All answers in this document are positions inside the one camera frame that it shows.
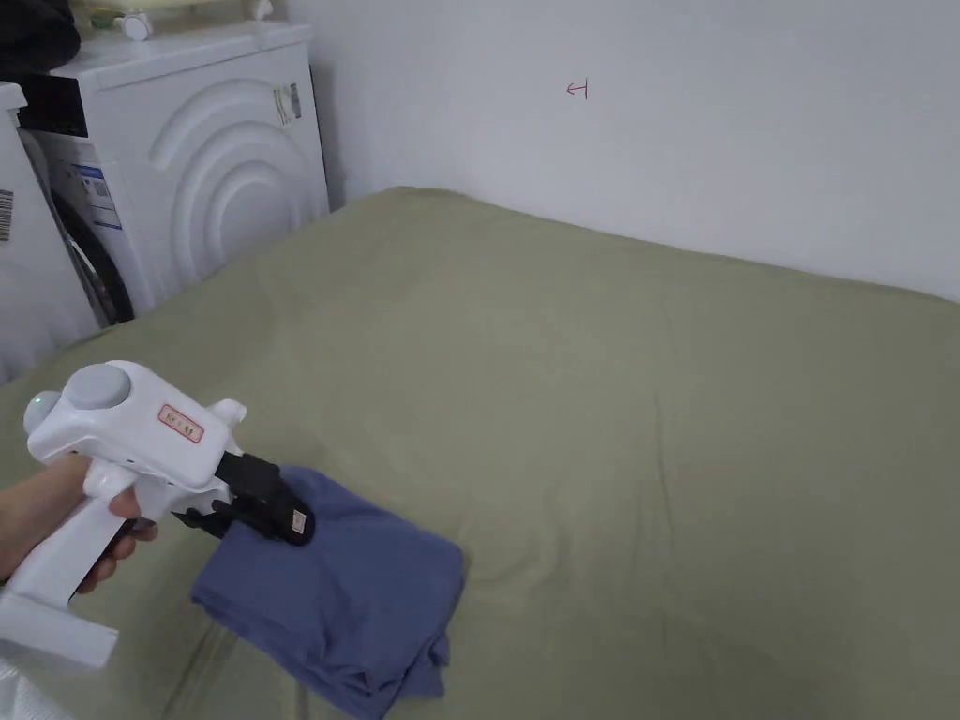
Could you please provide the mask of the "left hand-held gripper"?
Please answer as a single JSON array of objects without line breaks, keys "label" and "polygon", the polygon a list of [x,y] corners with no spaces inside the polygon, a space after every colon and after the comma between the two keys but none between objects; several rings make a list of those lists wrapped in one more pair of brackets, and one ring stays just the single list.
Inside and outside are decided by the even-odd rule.
[{"label": "left hand-held gripper", "polygon": [[90,459],[79,508],[33,549],[1,593],[1,654],[12,665],[68,671],[103,668],[118,633],[69,609],[84,577],[131,529],[113,499],[132,490],[144,521],[172,515],[222,541],[238,520],[271,541],[312,542],[308,504],[267,461],[235,461],[232,491],[215,475],[240,450],[233,427],[246,408],[205,407],[145,366],[110,361],[74,372],[23,415],[30,454],[43,464],[75,453]]}]

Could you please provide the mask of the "person's left hand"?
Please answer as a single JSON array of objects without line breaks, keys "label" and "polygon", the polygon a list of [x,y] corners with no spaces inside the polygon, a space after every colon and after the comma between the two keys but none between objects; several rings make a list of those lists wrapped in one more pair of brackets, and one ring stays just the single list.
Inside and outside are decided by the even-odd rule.
[{"label": "person's left hand", "polygon": [[[83,483],[91,459],[69,454],[1,492],[1,579],[6,581],[41,541],[54,532],[85,498]],[[117,564],[141,542],[155,541],[158,527],[132,530],[87,572],[76,592],[87,594],[107,581]]]}]

